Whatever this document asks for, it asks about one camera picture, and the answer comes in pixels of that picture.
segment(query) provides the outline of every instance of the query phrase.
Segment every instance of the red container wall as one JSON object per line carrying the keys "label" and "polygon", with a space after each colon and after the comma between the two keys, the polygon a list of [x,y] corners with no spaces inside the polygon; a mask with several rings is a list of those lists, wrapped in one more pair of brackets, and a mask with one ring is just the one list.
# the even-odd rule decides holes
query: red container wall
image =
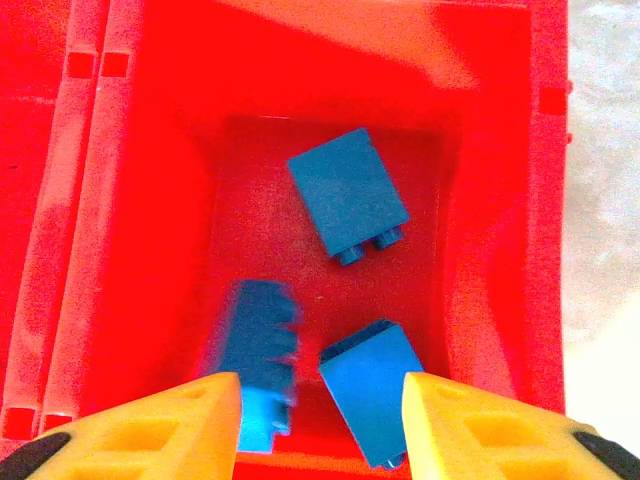
{"label": "red container wall", "polygon": [[[68,17],[67,0],[0,5],[0,392],[45,171]],[[19,445],[5,438],[4,429],[3,424],[0,457]]]}
{"label": "red container wall", "polygon": [[[78,5],[69,38],[89,15]],[[52,170],[38,207],[64,185],[72,230],[43,230],[57,280],[25,284],[25,266],[21,298],[51,301],[39,322],[30,301],[16,313],[3,425],[17,415],[20,435],[5,438],[190,380],[229,283],[247,277],[290,283],[304,320],[292,435],[241,455],[239,476],[408,475],[366,467],[317,373],[321,349],[380,317],[428,371],[562,411],[566,4],[94,7],[94,47],[68,40],[56,104],[80,123],[49,145],[69,170]],[[96,58],[84,83],[71,53]],[[398,245],[341,268],[285,162],[362,125],[412,219]],[[34,331],[29,360],[17,335]]]}

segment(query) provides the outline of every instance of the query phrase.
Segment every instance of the white background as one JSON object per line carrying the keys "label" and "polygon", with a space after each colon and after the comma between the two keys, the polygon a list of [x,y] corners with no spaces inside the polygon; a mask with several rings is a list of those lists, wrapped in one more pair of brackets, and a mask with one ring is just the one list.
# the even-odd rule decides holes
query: white background
{"label": "white background", "polygon": [[640,0],[570,0],[567,414],[640,456]]}

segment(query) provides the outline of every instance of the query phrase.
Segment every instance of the lego stud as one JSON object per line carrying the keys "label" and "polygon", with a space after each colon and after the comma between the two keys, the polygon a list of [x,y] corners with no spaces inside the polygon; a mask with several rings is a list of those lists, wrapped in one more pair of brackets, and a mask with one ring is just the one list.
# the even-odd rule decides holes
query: lego stud
{"label": "lego stud", "polygon": [[406,458],[407,458],[407,454],[401,453],[397,457],[387,460],[387,463],[385,463],[383,467],[385,470],[393,470],[395,468],[398,468],[400,465],[402,465],[406,460]]}
{"label": "lego stud", "polygon": [[284,398],[284,391],[294,384],[293,365],[280,363],[278,361],[267,361],[262,365],[260,372],[262,375],[263,386],[265,390],[273,392],[278,398]]}
{"label": "lego stud", "polygon": [[298,334],[284,328],[274,328],[271,332],[270,353],[276,357],[284,357],[294,353],[298,348]]}
{"label": "lego stud", "polygon": [[352,263],[357,262],[362,257],[364,257],[364,248],[362,248],[362,245],[349,247],[338,254],[340,265],[342,265],[343,267],[346,267],[347,265],[351,265]]}
{"label": "lego stud", "polygon": [[386,232],[382,232],[373,239],[373,246],[378,250],[390,247],[403,237],[400,227],[393,227]]}

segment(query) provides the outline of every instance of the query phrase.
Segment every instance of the blurred blue brick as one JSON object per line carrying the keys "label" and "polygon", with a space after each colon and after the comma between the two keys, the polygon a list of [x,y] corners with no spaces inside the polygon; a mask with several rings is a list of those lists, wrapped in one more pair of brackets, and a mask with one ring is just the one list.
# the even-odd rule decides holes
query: blurred blue brick
{"label": "blurred blue brick", "polygon": [[289,170],[329,256],[342,265],[362,258],[367,240],[383,249],[402,238],[409,214],[366,129],[291,158]]}
{"label": "blurred blue brick", "polygon": [[262,280],[236,283],[228,315],[228,337],[214,371],[237,372],[242,384],[238,451],[271,453],[275,434],[288,435],[293,366],[282,357],[297,349],[286,328],[298,308],[285,285]]}
{"label": "blurred blue brick", "polygon": [[242,387],[239,452],[272,453],[275,435],[289,435],[289,406],[266,390]]}
{"label": "blurred blue brick", "polygon": [[322,352],[322,378],[371,467],[395,468],[404,461],[404,376],[422,371],[402,328],[389,320]]}

